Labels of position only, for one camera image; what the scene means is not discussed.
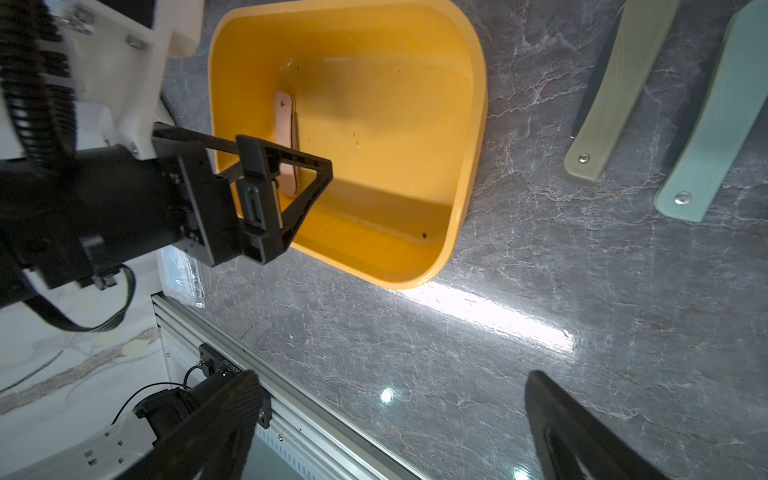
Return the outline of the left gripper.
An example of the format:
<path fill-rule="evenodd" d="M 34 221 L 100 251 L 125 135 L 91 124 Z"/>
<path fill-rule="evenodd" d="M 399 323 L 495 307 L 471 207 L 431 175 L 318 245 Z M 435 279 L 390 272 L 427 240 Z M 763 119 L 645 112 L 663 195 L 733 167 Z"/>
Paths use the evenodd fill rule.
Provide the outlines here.
<path fill-rule="evenodd" d="M 288 250 L 311 207 L 333 180 L 329 160 L 245 135 L 237 136 L 235 143 L 156 122 L 152 144 L 163 181 L 172 191 L 170 214 L 180 231 L 175 247 L 210 267 L 238 256 L 240 246 L 230 178 L 214 172 L 209 150 L 239 156 L 243 173 L 235 185 L 242 212 L 240 245 L 242 254 L 259 264 Z M 290 201 L 279 189 L 284 165 L 314 173 Z"/>

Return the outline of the pink folding fruit knife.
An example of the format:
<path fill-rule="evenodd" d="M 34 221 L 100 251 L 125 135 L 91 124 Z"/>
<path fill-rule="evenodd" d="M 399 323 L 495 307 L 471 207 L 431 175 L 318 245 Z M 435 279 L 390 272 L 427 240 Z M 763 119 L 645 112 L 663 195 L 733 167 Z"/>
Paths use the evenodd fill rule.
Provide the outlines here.
<path fill-rule="evenodd" d="M 295 105 L 293 97 L 286 92 L 278 92 L 275 95 L 275 127 L 276 143 L 286 148 L 294 148 L 297 143 Z M 278 186 L 285 196 L 295 197 L 300 190 L 298 168 L 282 163 Z"/>

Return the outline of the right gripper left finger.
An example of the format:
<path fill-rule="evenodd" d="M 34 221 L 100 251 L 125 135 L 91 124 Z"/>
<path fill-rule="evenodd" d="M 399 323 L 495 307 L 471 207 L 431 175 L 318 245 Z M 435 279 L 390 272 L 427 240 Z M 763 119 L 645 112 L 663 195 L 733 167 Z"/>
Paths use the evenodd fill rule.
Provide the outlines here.
<path fill-rule="evenodd" d="M 223 386 L 121 479 L 239 479 L 257 426 L 258 376 Z"/>

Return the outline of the yellow plastic tray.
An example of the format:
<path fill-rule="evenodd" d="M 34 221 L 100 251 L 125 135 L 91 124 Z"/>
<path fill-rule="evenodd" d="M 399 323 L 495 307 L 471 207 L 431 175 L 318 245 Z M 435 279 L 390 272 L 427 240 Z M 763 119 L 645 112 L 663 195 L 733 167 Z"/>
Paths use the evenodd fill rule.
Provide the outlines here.
<path fill-rule="evenodd" d="M 237 8 L 208 56 L 213 133 L 273 141 L 279 93 L 300 150 L 333 180 L 293 247 L 383 288 L 430 281 L 465 218 L 483 143 L 487 74 L 450 1 L 295 1 Z"/>

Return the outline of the olive grey folding fruit knife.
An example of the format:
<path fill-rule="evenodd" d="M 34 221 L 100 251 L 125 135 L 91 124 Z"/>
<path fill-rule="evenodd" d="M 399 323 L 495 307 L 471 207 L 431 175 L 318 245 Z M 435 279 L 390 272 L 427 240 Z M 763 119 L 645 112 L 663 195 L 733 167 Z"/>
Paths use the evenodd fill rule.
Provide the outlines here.
<path fill-rule="evenodd" d="M 700 222 L 767 100 L 767 3 L 751 1 L 728 23 L 690 136 L 657 191 L 666 217 Z"/>

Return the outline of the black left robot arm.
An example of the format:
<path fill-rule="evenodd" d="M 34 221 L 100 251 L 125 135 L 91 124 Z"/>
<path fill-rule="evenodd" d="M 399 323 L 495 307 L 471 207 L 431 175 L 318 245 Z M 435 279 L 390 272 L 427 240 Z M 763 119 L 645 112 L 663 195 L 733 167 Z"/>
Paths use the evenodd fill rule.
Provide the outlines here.
<path fill-rule="evenodd" d="M 200 1 L 1 5 L 1 303 L 81 332 L 28 280 L 134 292 L 129 261 L 174 246 L 266 264 L 331 183 L 330 161 L 160 119 L 166 61 L 197 49 Z"/>

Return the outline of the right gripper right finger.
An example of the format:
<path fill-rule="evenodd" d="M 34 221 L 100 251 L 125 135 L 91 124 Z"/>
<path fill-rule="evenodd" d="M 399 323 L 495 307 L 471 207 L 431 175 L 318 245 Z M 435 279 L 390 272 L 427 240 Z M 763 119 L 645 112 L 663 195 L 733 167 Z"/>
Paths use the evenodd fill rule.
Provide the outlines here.
<path fill-rule="evenodd" d="M 529 373 L 525 408 L 546 479 L 664 479 L 542 371 Z"/>

